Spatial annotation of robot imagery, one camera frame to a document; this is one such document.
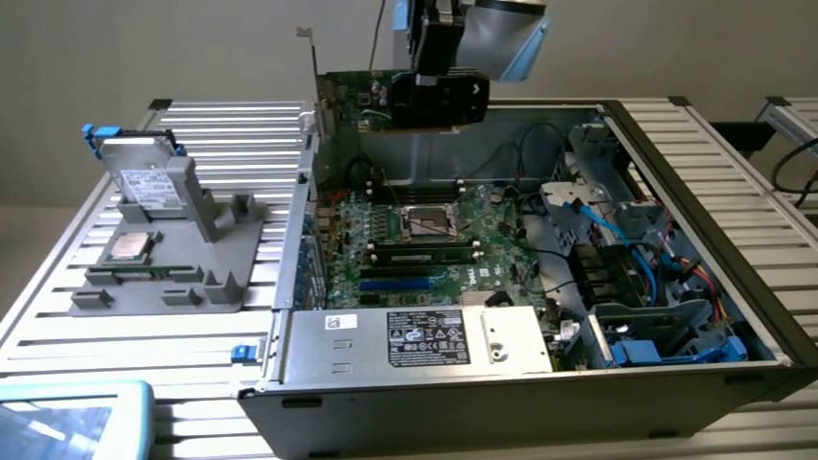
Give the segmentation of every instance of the aluminum rail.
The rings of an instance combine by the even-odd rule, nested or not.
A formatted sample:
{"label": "aluminum rail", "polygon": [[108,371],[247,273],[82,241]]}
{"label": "aluminum rail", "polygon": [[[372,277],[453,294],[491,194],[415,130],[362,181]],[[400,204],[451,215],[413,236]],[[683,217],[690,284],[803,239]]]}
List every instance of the aluminum rail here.
{"label": "aluminum rail", "polygon": [[[789,203],[758,190],[749,164],[690,107],[622,100],[783,305],[818,339],[818,252]],[[231,365],[234,345],[271,323],[291,189],[306,148],[302,103],[174,103],[154,127],[174,128],[216,196],[251,191],[270,214],[251,293],[232,314],[72,318],[71,290],[119,221],[104,180],[0,325],[0,381],[143,379],[156,392],[156,459],[272,459],[230,391],[258,365]],[[781,403],[743,407],[690,439],[427,455],[426,459],[806,459],[818,457],[818,385]]]}

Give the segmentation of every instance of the barcode sticker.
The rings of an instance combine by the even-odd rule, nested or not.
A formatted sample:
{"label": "barcode sticker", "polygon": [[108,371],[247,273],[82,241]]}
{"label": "barcode sticker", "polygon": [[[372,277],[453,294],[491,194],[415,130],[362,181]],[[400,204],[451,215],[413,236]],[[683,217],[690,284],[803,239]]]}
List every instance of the barcode sticker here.
{"label": "barcode sticker", "polygon": [[182,199],[163,170],[120,171],[139,206],[146,210],[182,209]]}

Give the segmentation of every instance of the green circuit board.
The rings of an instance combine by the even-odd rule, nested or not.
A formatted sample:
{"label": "green circuit board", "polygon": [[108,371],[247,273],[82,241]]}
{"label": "green circuit board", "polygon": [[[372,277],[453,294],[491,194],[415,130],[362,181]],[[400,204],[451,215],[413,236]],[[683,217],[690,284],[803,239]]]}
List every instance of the green circuit board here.
{"label": "green circuit board", "polygon": [[342,126],[355,126],[359,132],[379,132],[394,128],[388,109],[388,88],[392,78],[404,70],[362,70],[330,72],[318,76],[318,97],[335,112]]}
{"label": "green circuit board", "polygon": [[[457,236],[437,235],[430,232],[422,237],[409,238],[406,233],[402,233],[400,206],[376,206],[360,193],[352,193],[340,201],[335,230],[338,235],[348,234],[348,244],[342,245],[340,252],[336,244],[327,245],[332,247],[327,253],[327,308],[459,305],[465,294],[469,296],[469,293],[481,291],[487,295],[498,290],[509,294],[514,305],[537,307],[545,305],[542,284],[533,275],[534,271],[530,270],[535,258],[517,247],[498,230],[509,204],[506,202],[491,204],[493,191],[489,186],[481,186],[479,190],[469,189],[465,198],[453,206],[455,224],[463,228]],[[434,280],[434,287],[430,290],[359,291],[360,270],[370,265],[367,259],[370,241],[407,243],[471,240],[479,241],[479,251],[483,253],[477,263],[437,266],[430,276]],[[376,294],[379,301],[360,305],[362,293]],[[481,294],[477,294],[477,297],[470,296],[469,299],[479,297]]]}

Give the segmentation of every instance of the tablet screen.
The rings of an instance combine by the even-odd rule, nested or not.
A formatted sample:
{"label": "tablet screen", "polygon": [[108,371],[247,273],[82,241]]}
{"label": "tablet screen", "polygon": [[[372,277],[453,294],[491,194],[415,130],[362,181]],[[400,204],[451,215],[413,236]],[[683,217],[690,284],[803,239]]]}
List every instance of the tablet screen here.
{"label": "tablet screen", "polygon": [[116,398],[0,402],[3,458],[86,460],[94,454]]}

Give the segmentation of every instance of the power supply label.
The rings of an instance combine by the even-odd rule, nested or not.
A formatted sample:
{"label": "power supply label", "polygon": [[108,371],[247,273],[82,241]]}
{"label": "power supply label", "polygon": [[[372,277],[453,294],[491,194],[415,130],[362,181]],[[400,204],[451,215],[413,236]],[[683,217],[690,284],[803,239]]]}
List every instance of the power supply label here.
{"label": "power supply label", "polygon": [[163,170],[123,170],[120,173],[139,206],[147,210],[182,209],[179,194]]}
{"label": "power supply label", "polygon": [[394,367],[471,363],[462,311],[390,311],[386,326]]}

